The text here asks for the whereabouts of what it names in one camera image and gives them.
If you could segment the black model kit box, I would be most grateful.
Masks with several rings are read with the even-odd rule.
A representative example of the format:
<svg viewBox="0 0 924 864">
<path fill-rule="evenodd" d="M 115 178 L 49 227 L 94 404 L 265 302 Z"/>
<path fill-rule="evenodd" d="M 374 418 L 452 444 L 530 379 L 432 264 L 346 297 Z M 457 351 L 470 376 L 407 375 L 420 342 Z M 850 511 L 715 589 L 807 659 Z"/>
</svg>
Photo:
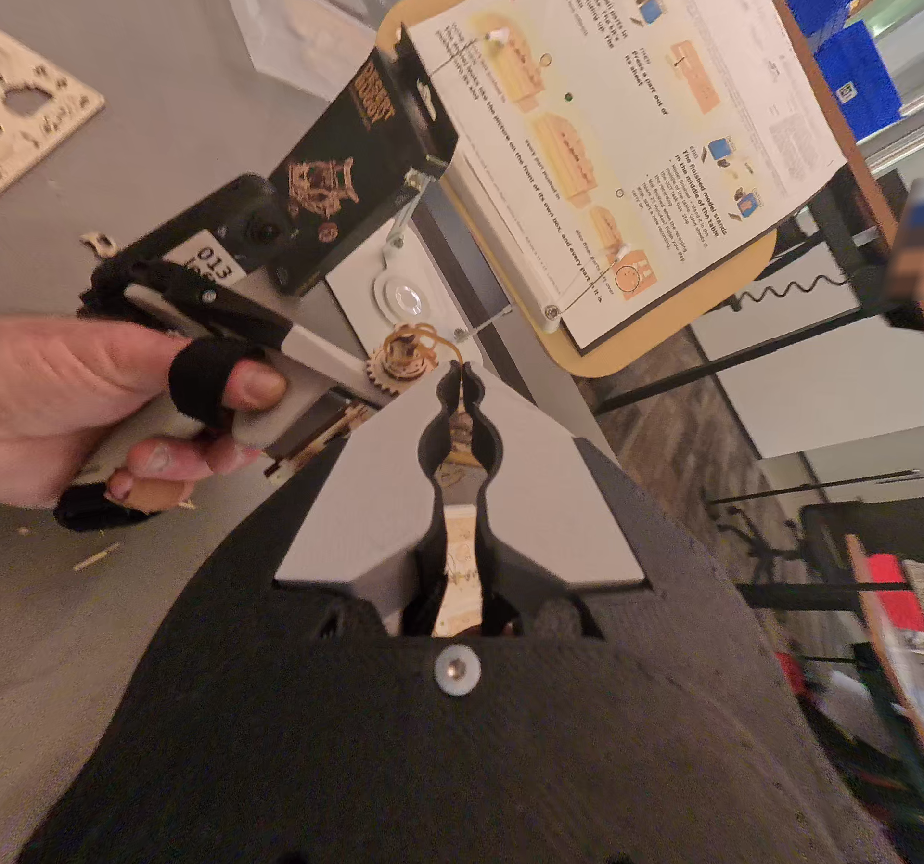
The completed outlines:
<svg viewBox="0 0 924 864">
<path fill-rule="evenodd" d="M 295 237 L 268 266 L 301 297 L 442 177 L 458 133 L 406 26 L 374 48 L 269 180 Z"/>
</svg>

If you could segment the instruction sheet stand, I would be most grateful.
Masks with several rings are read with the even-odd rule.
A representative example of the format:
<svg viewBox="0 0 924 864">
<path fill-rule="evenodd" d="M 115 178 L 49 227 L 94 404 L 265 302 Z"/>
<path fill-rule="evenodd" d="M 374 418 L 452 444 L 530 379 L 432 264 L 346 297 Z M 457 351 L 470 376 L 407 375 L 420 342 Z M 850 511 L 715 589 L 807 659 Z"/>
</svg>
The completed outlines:
<svg viewBox="0 0 924 864">
<path fill-rule="evenodd" d="M 772 0 L 405 0 L 447 194 L 581 360 L 771 233 L 845 156 Z"/>
</svg>

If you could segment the wooden mechanical model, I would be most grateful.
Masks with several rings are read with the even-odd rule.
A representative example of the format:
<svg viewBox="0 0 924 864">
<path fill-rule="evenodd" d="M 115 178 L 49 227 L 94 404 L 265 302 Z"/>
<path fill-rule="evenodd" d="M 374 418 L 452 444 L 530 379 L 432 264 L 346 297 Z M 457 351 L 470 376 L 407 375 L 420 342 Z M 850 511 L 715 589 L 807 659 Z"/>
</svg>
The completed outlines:
<svg viewBox="0 0 924 864">
<path fill-rule="evenodd" d="M 458 362 L 463 361 L 458 347 L 440 337 L 433 325 L 400 324 L 372 352 L 366 363 L 367 375 L 388 396 L 400 396 L 436 369 L 441 361 L 440 348 L 454 355 Z M 359 401 L 348 403 L 331 425 L 315 432 L 294 454 L 273 464 L 265 471 L 265 477 L 274 487 L 285 484 L 332 442 L 348 438 L 372 416 L 370 406 Z M 449 425 L 452 448 L 436 473 L 444 490 L 456 487 L 479 468 L 471 450 L 472 419 L 462 403 L 457 405 Z"/>
</svg>

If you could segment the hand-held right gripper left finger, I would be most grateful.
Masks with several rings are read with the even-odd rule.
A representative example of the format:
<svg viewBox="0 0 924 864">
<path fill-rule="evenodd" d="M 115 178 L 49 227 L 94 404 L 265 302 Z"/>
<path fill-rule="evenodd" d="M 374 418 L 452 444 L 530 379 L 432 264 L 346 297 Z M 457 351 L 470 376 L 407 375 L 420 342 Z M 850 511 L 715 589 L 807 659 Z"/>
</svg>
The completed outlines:
<svg viewBox="0 0 924 864">
<path fill-rule="evenodd" d="M 313 586 L 433 634 L 447 587 L 445 509 L 436 474 L 452 450 L 462 366 L 441 364 L 346 441 L 274 580 Z"/>
</svg>

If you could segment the wooden sheet with holes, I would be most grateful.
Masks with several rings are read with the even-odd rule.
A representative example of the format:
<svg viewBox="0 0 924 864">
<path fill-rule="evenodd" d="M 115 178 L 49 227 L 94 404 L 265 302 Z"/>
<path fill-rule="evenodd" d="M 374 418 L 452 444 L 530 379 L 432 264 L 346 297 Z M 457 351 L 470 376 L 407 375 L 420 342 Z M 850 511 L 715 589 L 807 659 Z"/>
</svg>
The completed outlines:
<svg viewBox="0 0 924 864">
<path fill-rule="evenodd" d="M 98 115 L 105 98 L 74 75 L 1 34 L 1 190 L 29 173 L 68 137 Z M 9 95 L 42 94 L 35 110 L 14 110 Z"/>
</svg>

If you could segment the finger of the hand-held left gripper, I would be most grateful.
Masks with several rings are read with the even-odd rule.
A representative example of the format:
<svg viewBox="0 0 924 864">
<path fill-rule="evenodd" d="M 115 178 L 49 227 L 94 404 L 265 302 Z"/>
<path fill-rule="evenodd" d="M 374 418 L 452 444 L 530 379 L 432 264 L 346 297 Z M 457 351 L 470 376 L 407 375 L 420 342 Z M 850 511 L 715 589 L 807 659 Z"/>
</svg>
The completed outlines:
<svg viewBox="0 0 924 864">
<path fill-rule="evenodd" d="M 354 399 L 376 408 L 384 408 L 393 399 L 372 381 L 366 362 L 299 324 L 292 325 L 280 350 L 290 360 L 328 379 Z"/>
</svg>

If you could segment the person's left hand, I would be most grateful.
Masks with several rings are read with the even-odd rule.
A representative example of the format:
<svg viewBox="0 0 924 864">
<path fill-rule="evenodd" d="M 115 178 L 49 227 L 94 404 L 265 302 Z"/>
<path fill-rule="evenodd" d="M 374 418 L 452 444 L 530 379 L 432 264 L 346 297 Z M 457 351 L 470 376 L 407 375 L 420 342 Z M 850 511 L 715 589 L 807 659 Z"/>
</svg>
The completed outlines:
<svg viewBox="0 0 924 864">
<path fill-rule="evenodd" d="M 1 503 L 50 509 L 103 438 L 165 393 L 184 338 L 132 323 L 59 317 L 1 322 Z M 260 450 L 222 434 L 133 445 L 109 477 L 121 505 L 187 499 L 197 482 L 258 461 Z"/>
</svg>

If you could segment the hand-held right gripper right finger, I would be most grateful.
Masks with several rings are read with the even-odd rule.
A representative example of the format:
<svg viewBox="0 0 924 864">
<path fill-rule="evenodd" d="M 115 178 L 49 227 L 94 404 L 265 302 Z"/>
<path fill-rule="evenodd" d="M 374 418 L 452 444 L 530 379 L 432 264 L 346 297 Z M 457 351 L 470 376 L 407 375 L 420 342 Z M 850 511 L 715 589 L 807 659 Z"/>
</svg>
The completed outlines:
<svg viewBox="0 0 924 864">
<path fill-rule="evenodd" d="M 645 582 L 601 485 L 616 464 L 479 365 L 464 365 L 462 399 L 486 473 L 475 532 L 481 634 L 525 635 L 546 604 L 565 603 L 580 635 L 601 635 L 587 597 Z"/>
</svg>

